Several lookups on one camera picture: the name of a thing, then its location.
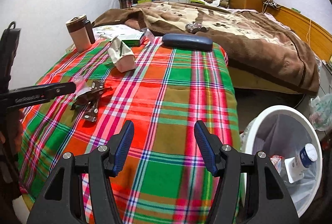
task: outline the bottle cap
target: bottle cap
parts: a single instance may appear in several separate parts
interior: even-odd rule
[[[317,151],[313,144],[306,144],[300,151],[299,155],[303,166],[306,168],[309,168],[309,166],[318,158]]]

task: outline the plaid bedspread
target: plaid bedspread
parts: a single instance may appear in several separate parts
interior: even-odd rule
[[[227,56],[169,49],[161,38],[133,48],[136,70],[120,73],[107,54],[108,41],[64,56],[38,84],[102,79],[114,94],[103,96],[96,124],[71,111],[74,94],[26,108],[19,157],[21,177],[32,200],[64,152],[89,153],[132,120],[134,139],[124,169],[111,179],[124,223],[204,223],[217,186],[205,169],[194,138],[203,120],[225,144],[239,149],[236,100]],[[86,217],[93,223],[88,175],[83,175]]]

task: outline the fleece blanket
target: fleece blanket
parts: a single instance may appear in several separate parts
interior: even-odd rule
[[[156,38],[132,48],[137,68],[120,73],[108,48],[108,40],[98,40],[88,51],[74,50],[39,80],[67,82],[82,75],[90,86],[93,79],[104,80],[114,94],[101,98],[96,124],[82,119],[85,109],[70,110],[74,94],[24,110],[19,164],[31,202],[63,153],[89,153],[132,120],[135,133],[124,169],[111,179],[123,222],[204,223],[217,179],[205,168],[194,123],[203,120],[224,144],[240,147],[224,50],[217,44],[210,53],[168,49]],[[94,223],[87,174],[83,199],[86,218]]]
[[[125,23],[135,29],[148,27],[155,35],[187,34],[185,25],[198,22],[226,51],[231,67],[299,93],[316,95],[318,68],[309,45],[262,13],[230,13],[200,4],[147,2],[129,9],[110,9],[94,26]]]

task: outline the tissue box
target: tissue box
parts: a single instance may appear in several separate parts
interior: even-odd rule
[[[107,52],[113,64],[120,72],[136,69],[134,53],[118,37],[112,40]]]

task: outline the trash can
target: trash can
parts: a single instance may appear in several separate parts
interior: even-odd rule
[[[307,143],[312,143],[318,159],[304,172],[304,178],[288,186],[295,208],[300,217],[316,195],[322,176],[322,151],[315,130],[303,114],[297,110],[277,105],[265,109],[244,132],[241,151],[255,154],[264,151],[285,158],[296,155]],[[241,199],[244,204],[246,174],[241,175]]]

